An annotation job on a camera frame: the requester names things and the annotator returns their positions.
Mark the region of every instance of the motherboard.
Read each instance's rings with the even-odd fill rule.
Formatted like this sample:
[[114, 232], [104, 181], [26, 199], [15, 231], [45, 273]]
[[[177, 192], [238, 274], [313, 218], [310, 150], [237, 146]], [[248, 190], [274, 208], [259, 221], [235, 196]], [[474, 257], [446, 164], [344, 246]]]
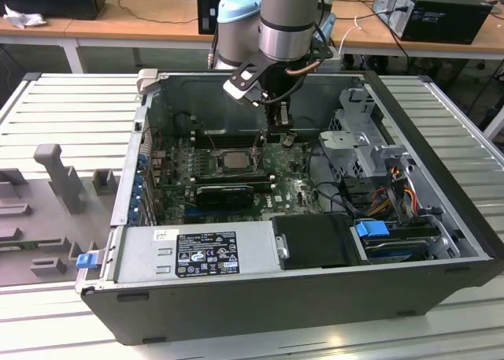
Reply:
[[221, 147], [215, 140], [201, 148], [194, 137], [163, 143], [154, 153], [153, 170], [158, 221], [165, 225], [264, 221], [322, 211], [306, 174], [307, 143], [285, 136], [251, 147]]

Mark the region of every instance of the light blue robot joint cap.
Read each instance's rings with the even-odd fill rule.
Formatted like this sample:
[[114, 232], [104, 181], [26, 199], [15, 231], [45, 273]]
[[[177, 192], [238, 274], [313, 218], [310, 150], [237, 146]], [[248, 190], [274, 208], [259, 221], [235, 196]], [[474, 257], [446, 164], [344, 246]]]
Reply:
[[232, 23], [254, 15], [261, 10], [261, 0], [220, 0], [219, 24]]

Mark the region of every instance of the wooden desk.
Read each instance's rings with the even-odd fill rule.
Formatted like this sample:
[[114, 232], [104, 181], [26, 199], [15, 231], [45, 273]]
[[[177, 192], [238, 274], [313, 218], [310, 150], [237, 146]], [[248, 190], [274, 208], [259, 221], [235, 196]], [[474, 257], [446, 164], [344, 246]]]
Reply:
[[67, 37], [102, 39], [156, 39], [174, 41], [212, 41], [211, 35], [198, 34], [196, 1], [188, 0], [121, 0], [131, 13], [159, 21], [191, 21], [182, 24], [139, 20], [119, 0], [107, 0], [95, 21], [74, 20], [65, 30]]
[[[372, 13], [372, 10], [361, 2], [333, 0], [332, 3], [332, 12], [336, 14], [336, 17], [355, 17]], [[358, 23], [363, 30], [354, 29], [346, 37], [342, 53], [402, 55], [391, 33], [378, 17], [361, 19]], [[353, 26], [352, 20], [336, 19], [332, 32], [332, 39], [336, 45], [339, 46], [347, 30]], [[504, 58], [504, 20], [489, 16], [471, 45], [407, 41], [400, 43], [408, 55], [414, 57], [502, 59]]]
[[[0, 20], [0, 43], [58, 45], [63, 47], [73, 72], [84, 72], [80, 46], [131, 48], [209, 49], [211, 35], [198, 34], [196, 1], [121, 0], [124, 7], [146, 19], [190, 21], [185, 24], [155, 23], [140, 20], [119, 7], [119, 0], [107, 0], [97, 20], [49, 19], [49, 25], [24, 30]], [[361, 2], [333, 1], [339, 17], [370, 14]], [[353, 30], [342, 53], [402, 56], [387, 27], [377, 17], [359, 21], [362, 31]], [[352, 20], [336, 20], [332, 38], [339, 45]], [[401, 42], [412, 57], [502, 59], [504, 58], [504, 20], [489, 16], [472, 45]]]

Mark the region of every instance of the desk leg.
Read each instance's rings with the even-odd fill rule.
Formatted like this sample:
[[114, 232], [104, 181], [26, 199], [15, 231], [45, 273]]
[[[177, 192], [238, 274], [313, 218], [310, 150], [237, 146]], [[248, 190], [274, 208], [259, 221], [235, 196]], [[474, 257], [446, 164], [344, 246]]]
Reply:
[[87, 72], [85, 64], [79, 56], [79, 45], [76, 39], [63, 39], [61, 47], [66, 54], [66, 59], [69, 62], [70, 69], [74, 74], [84, 74]]
[[133, 48], [133, 60], [135, 61], [136, 67], [143, 67], [142, 56], [140, 55], [140, 49], [138, 47]]

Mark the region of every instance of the power supply label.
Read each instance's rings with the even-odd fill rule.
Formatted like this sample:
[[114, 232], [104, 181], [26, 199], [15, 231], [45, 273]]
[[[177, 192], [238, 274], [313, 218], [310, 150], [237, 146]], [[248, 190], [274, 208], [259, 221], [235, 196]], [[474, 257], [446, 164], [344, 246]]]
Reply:
[[176, 237], [178, 277], [201, 277], [239, 273], [236, 232], [180, 234]]

